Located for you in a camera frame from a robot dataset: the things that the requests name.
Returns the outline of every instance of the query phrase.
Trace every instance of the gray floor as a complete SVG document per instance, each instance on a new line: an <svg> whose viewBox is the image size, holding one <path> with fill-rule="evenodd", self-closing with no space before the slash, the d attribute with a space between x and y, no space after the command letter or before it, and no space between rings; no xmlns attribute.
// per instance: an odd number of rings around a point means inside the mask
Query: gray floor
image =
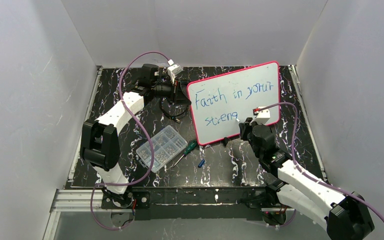
<svg viewBox="0 0 384 240"><path fill-rule="evenodd" d="M112 226L109 213L98 213L99 220ZM127 219L121 216L115 221ZM267 228L263 222L244 219L161 219L136 221L123 231L99 227L90 212L63 212L56 240L329 240L327 233L297 214L293 222L280 230Z"/></svg>

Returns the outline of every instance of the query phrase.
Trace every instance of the screwdriver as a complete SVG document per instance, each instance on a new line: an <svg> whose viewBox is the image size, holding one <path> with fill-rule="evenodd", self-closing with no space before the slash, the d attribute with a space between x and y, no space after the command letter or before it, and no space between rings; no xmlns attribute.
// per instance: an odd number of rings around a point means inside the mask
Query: screwdriver
<svg viewBox="0 0 384 240"><path fill-rule="evenodd" d="M180 162L180 160L182 160L182 158L186 155L188 155L190 152L192 152L192 150L195 149L195 147L198 145L198 142L197 140L193 140L189 143L189 145L186 147L186 149L184 150L183 152L183 155L179 158L179 160L177 160L177 162L173 165L173 167L176 167L176 165Z"/></svg>

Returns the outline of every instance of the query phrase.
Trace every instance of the green screwdriver handle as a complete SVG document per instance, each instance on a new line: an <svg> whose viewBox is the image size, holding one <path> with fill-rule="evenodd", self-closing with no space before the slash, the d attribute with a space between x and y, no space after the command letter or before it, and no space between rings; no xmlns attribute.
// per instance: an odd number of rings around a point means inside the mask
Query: green screwdriver handle
<svg viewBox="0 0 384 240"><path fill-rule="evenodd" d="M188 155L190 152L192 152L192 150L195 149L195 147L198 145L198 142L197 140L193 140L189 143L189 145L186 147L186 149L184 150L183 152L183 155Z"/></svg>

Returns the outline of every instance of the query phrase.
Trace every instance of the blue marker cap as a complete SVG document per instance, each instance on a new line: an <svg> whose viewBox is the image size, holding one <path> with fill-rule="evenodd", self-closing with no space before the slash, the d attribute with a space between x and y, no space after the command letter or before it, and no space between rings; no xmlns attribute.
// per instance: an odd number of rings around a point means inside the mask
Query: blue marker cap
<svg viewBox="0 0 384 240"><path fill-rule="evenodd" d="M198 164L198 168L201 168L205 164L205 159L202 159L202 161Z"/></svg>

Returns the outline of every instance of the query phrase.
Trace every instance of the whiteboard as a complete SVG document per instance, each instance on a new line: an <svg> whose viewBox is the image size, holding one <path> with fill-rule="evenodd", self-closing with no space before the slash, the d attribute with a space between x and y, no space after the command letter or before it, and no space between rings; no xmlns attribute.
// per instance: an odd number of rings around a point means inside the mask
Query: whiteboard
<svg viewBox="0 0 384 240"><path fill-rule="evenodd" d="M262 63L193 81L187 85L199 145L240 133L239 122L253 117L253 109L279 103L279 64ZM267 124L279 121L280 107L270 110Z"/></svg>

